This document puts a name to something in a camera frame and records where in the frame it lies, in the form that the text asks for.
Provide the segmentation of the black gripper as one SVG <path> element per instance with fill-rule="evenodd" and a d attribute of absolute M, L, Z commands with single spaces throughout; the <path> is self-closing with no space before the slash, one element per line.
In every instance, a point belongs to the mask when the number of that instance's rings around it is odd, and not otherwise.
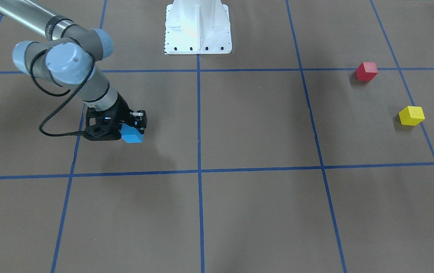
<path fill-rule="evenodd" d="M 147 124 L 145 110 L 133 111 L 118 95 L 115 104 L 103 111 L 89 109 L 86 112 L 84 138 L 90 141 L 115 141 L 121 139 L 121 126 L 127 124 L 144 134 Z"/>

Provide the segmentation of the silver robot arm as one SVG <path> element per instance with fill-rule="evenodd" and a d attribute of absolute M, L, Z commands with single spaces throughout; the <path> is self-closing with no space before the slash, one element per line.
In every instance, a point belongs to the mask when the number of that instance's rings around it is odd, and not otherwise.
<path fill-rule="evenodd" d="M 22 41 L 12 53 L 14 65 L 29 75 L 42 92 L 68 98 L 40 124 L 49 137 L 82 136 L 90 141 L 123 139 L 141 143 L 146 113 L 133 111 L 97 68 L 114 50 L 113 40 L 102 29 L 85 29 L 73 20 L 33 0 L 0 0 L 0 15 L 46 38 L 46 42 Z M 87 106 L 84 130 L 48 133 L 45 124 L 74 97 Z"/>

